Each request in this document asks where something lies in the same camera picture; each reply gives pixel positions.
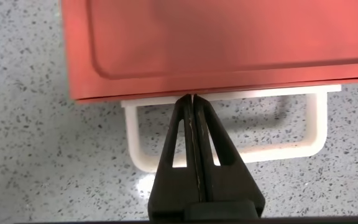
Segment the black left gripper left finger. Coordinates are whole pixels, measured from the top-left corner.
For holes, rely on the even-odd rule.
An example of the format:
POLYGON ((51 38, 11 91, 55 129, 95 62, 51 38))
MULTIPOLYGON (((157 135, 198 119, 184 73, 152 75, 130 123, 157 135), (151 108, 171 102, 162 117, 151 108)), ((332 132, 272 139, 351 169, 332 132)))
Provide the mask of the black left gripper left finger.
POLYGON ((198 140, 191 95, 175 103, 148 202, 150 220, 183 220, 186 206, 202 200, 198 140), (174 167, 178 128, 185 130, 186 167, 174 167))

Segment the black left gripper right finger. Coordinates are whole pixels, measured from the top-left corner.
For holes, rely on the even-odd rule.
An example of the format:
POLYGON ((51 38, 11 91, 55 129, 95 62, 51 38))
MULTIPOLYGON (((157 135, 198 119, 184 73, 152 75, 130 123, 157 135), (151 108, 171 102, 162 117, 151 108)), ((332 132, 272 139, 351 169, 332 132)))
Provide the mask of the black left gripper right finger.
POLYGON ((211 103, 198 95, 193 102, 204 177, 204 200, 193 205, 193 217, 261 217, 265 198, 211 103))

